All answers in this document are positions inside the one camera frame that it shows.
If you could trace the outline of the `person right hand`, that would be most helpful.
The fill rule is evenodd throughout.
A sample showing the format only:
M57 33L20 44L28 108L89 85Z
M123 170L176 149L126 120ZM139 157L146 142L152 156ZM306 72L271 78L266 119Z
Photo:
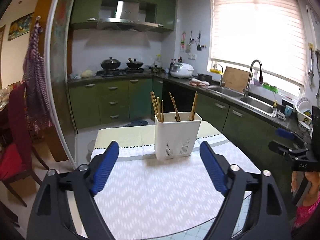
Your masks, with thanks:
M292 172L292 201L297 207L311 206L319 196L319 172Z

